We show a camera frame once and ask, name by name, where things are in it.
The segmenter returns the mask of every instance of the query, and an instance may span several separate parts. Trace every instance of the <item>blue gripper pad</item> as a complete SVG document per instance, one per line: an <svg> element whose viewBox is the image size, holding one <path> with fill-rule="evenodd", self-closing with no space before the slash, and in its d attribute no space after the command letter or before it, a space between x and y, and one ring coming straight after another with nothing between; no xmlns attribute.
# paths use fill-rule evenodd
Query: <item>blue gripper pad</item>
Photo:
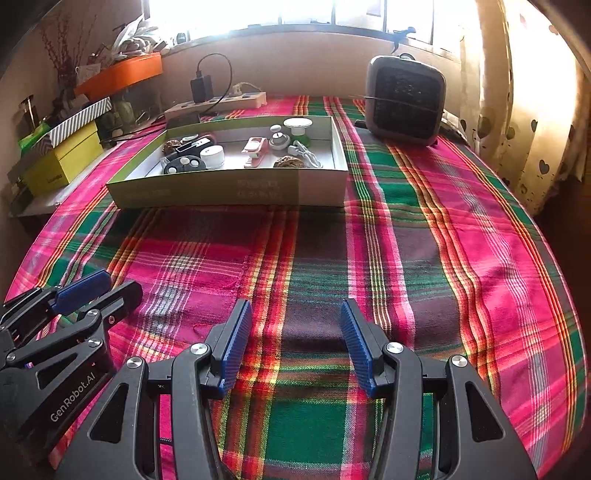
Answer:
<svg viewBox="0 0 591 480"><path fill-rule="evenodd" d="M245 301L238 313L238 321L228 341L228 346L222 357L220 393L225 396L236 384L236 376L242 363L244 350L252 327L252 307L249 301Z"/></svg>
<svg viewBox="0 0 591 480"><path fill-rule="evenodd" d="M57 292L52 307L53 315L71 315L110 290L111 276L106 270L94 272Z"/></svg>
<svg viewBox="0 0 591 480"><path fill-rule="evenodd" d="M353 315L346 301L343 302L340 308L339 324L349 350L349 356L353 362L355 375L357 375L357 383L365 390L369 398L375 398L376 383L374 380L373 359L363 339L355 315Z"/></svg>

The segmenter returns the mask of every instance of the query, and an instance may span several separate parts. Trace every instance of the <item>curtain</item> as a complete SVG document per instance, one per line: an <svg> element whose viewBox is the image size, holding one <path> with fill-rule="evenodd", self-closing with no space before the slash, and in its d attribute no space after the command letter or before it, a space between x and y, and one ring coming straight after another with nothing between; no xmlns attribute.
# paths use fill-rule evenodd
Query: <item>curtain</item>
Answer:
<svg viewBox="0 0 591 480"><path fill-rule="evenodd" d="M591 87L527 0L460 0L460 123L532 214L587 159Z"/></svg>

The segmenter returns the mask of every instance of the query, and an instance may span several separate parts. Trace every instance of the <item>plaid blanket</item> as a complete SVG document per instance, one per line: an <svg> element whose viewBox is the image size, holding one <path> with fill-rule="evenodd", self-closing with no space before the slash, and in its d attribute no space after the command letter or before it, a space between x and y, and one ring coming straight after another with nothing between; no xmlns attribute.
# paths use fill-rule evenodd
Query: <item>plaid blanket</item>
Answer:
<svg viewBox="0 0 591 480"><path fill-rule="evenodd" d="M361 101L282 98L225 118L289 114L334 117L350 171L344 209L118 210L105 183L153 137L130 141L58 208L9 297L99 268L117 284L140 281L143 304L110 332L118 365L176 355L250 299L236 387L213 403L223 461L244 479L355 479L369 472L383 404L358 388L337 324L353 297L419 354L467 355L546 473L582 426L586 363L568 289L532 219L467 148L384 143L356 129ZM426 478L429 398L425 407ZM173 478L172 451L162 454Z"/></svg>

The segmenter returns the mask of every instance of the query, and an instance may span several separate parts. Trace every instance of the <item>small heater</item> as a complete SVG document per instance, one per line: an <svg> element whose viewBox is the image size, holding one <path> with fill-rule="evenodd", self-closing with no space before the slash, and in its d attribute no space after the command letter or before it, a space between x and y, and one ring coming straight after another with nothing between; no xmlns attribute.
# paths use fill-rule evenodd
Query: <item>small heater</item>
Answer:
<svg viewBox="0 0 591 480"><path fill-rule="evenodd" d="M368 68L365 123L380 137L432 145L445 93L445 78L436 68L399 57L374 57Z"/></svg>

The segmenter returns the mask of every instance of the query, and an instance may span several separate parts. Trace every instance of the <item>windowsill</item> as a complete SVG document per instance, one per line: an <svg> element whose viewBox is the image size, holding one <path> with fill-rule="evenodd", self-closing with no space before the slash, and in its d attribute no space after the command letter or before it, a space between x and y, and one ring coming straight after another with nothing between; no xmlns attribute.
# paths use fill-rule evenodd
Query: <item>windowsill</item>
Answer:
<svg viewBox="0 0 591 480"><path fill-rule="evenodd" d="M339 33L346 35L358 35L361 37L377 38L394 42L395 35L378 30L369 30L367 28L345 27L343 25L329 25L329 24L283 24L283 25L261 25L257 27L248 27L241 30L232 30L221 35L210 35L209 37L202 37L196 40L190 40L179 45L175 45L171 50L164 55L174 55L188 48L206 45L229 38L249 37L251 35L265 35L272 33L286 33L286 32L321 32L321 33ZM415 40L414 38L403 38L400 40L401 45L418 48L419 50L427 51L433 55L443 57L445 59L459 63L459 59L451 52L443 50L442 48L433 47L429 43Z"/></svg>

